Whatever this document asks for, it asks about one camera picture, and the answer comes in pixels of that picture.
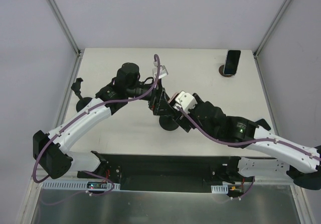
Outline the black clamp phone stand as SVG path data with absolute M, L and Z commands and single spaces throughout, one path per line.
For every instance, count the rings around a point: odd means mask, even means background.
M 159 125 L 165 131 L 175 131 L 179 128 L 179 125 L 173 120 L 172 116 L 160 116 Z

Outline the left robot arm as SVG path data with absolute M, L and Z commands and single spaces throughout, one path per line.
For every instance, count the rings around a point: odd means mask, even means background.
M 107 161 L 96 151 L 80 153 L 71 147 L 101 121 L 111 117 L 131 101 L 146 100 L 150 110 L 163 99 L 168 100 L 161 79 L 168 75 L 165 66 L 154 62 L 152 76 L 140 80 L 139 66 L 124 63 L 111 82 L 101 88 L 94 98 L 82 97 L 82 78 L 77 78 L 71 89 L 79 98 L 77 113 L 62 125 L 33 135 L 33 157 L 36 160 L 32 178 L 41 183 L 47 178 L 58 179 L 68 171 L 83 172 L 94 178 L 105 177 Z

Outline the brown base phone stand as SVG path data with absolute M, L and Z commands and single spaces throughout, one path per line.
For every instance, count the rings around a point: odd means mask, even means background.
M 227 68 L 225 65 L 219 67 L 219 73 L 223 77 L 232 77 L 235 75 L 235 70 Z

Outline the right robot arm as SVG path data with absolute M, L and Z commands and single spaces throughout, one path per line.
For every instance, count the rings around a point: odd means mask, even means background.
M 259 122 L 228 116 L 202 101 L 196 94 L 181 91 L 166 98 L 181 127 L 197 129 L 215 143 L 233 148 L 257 151 L 288 165 L 285 175 L 294 184 L 309 190 L 320 190 L 320 147 L 297 144 L 264 128 Z

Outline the phone with clear case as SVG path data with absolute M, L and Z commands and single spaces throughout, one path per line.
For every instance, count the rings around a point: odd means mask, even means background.
M 237 72 L 239 60 L 241 56 L 241 51 L 240 50 L 228 50 L 227 51 L 227 56 L 225 60 L 225 66 L 230 69 L 235 70 L 235 74 Z

